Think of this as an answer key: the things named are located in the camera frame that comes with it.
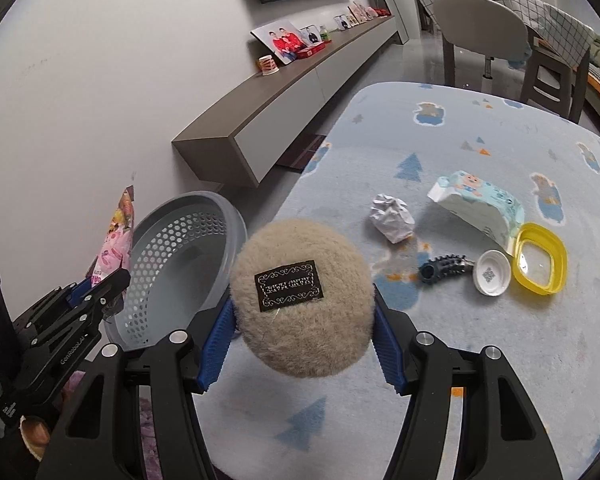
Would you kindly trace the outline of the person left hand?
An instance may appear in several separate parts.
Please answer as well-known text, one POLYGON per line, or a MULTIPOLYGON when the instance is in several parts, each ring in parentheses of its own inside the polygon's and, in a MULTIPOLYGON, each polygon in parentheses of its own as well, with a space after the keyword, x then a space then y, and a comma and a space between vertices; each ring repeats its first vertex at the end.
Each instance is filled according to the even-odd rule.
POLYGON ((20 434, 31 455, 40 462, 50 444, 50 432, 42 420, 34 417, 20 418, 20 434))

